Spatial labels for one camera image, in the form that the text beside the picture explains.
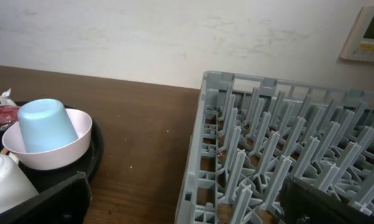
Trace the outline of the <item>light blue cup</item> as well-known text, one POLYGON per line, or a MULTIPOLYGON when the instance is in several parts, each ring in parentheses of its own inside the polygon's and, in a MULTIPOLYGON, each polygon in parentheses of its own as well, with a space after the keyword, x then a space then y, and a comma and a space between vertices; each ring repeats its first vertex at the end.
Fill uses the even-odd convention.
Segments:
POLYGON ((39 99, 26 103, 17 118, 28 153, 51 151, 78 139, 64 105, 55 99, 39 99))

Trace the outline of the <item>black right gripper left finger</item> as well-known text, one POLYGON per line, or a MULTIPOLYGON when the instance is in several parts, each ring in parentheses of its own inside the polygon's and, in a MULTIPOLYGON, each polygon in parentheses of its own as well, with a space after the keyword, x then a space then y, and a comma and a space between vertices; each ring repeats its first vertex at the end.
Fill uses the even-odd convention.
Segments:
POLYGON ((0 224, 83 223, 92 193, 86 173, 72 177, 0 213, 0 224))

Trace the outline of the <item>white tissue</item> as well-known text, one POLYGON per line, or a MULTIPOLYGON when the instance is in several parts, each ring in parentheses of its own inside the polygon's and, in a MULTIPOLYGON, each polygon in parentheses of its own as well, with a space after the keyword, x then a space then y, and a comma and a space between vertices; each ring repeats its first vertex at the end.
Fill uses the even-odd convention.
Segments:
POLYGON ((11 89, 3 92, 0 96, 0 106, 17 106, 9 97, 11 94, 11 89))

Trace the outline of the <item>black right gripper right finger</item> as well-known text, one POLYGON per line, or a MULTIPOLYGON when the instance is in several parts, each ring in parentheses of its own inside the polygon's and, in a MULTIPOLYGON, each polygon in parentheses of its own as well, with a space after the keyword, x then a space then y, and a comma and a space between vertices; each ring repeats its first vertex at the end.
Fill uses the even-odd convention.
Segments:
POLYGON ((286 176, 280 206, 287 224, 374 224, 366 215, 293 176, 286 176))

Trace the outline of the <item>white cup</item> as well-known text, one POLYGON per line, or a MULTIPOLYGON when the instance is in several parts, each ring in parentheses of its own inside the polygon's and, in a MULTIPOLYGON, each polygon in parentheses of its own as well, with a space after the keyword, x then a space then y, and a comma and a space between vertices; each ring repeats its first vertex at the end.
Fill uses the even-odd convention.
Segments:
POLYGON ((0 213, 38 194, 17 163, 9 156, 0 154, 0 213))

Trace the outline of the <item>red snack wrapper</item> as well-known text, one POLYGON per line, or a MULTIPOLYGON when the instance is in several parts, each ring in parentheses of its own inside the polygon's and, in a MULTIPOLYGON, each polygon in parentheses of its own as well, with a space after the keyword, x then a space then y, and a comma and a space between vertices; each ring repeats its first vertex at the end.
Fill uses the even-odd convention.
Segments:
POLYGON ((19 106, 0 106, 0 132, 5 131, 17 121, 19 106))

